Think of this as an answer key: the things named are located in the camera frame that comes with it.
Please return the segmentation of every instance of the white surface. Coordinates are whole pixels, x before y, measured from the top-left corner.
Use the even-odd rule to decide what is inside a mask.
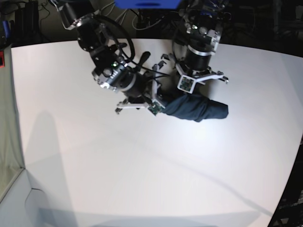
[[[33,227],[57,227],[46,194],[32,189],[25,201],[25,210]]]
[[[0,203],[1,227],[34,227],[27,216],[25,201],[31,191],[24,170]]]
[[[147,66],[170,52],[170,41],[134,44],[151,52]],[[77,42],[12,58],[26,167],[58,226],[268,225],[302,137],[302,58],[220,45],[210,65],[230,83],[212,83],[210,97],[230,114],[201,123],[117,116],[123,95],[97,86]]]

